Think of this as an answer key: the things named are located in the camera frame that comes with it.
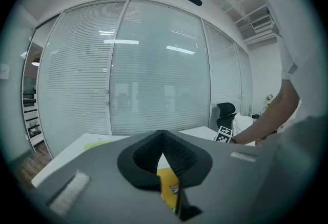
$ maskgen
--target wooden floor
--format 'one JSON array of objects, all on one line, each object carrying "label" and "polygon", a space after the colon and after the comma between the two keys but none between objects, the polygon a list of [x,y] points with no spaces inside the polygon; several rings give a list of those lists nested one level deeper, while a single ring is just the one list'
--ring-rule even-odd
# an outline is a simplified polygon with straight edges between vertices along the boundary
[{"label": "wooden floor", "polygon": [[14,175],[19,183],[29,191],[34,189],[31,180],[51,161],[50,154],[44,143],[35,150],[35,154],[27,158],[14,170]]}]

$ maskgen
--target white table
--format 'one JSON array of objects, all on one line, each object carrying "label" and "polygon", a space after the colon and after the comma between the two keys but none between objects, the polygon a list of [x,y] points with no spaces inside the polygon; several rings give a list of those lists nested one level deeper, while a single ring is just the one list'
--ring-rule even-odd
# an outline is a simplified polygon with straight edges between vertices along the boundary
[{"label": "white table", "polygon": [[[188,130],[182,130],[181,133],[208,139],[214,140],[217,136],[217,132],[209,129],[207,127],[199,127]],[[83,134],[71,145],[65,148],[59,155],[57,155],[49,164],[47,164],[33,179],[32,184],[35,187],[38,187],[40,183],[50,176],[57,169],[61,168],[80,154],[84,152],[84,147],[86,144],[95,143],[100,141],[117,141],[129,136],[110,136],[110,135],[96,135],[96,134]],[[249,145],[255,146],[255,142],[250,143]],[[170,165],[165,159],[164,155],[159,159],[158,169],[169,168]]]}]

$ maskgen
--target black office chair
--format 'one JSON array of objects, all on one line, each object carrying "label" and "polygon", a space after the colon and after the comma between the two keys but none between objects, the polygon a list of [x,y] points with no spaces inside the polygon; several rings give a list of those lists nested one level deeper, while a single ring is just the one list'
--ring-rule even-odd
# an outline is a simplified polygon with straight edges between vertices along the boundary
[{"label": "black office chair", "polygon": [[220,109],[220,116],[216,121],[217,126],[220,126],[232,129],[232,120],[235,118],[236,107],[232,103],[220,103],[217,104],[217,107]]}]

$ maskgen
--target person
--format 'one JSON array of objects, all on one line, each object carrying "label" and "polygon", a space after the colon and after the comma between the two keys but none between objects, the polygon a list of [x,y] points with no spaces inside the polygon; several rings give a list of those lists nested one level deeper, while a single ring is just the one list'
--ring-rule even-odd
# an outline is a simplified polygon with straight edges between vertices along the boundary
[{"label": "person", "polygon": [[309,0],[265,0],[280,49],[282,74],[278,95],[258,121],[235,136],[247,144],[270,135],[297,109],[294,122],[327,112],[325,35]]}]

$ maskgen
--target white bag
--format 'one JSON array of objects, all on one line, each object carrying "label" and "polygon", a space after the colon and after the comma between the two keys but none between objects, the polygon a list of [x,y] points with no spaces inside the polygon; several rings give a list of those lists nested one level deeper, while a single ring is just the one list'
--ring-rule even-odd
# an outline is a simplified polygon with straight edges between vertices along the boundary
[{"label": "white bag", "polygon": [[232,120],[233,136],[244,131],[247,127],[253,124],[253,119],[249,116],[241,116],[240,113],[235,115],[234,120]]}]

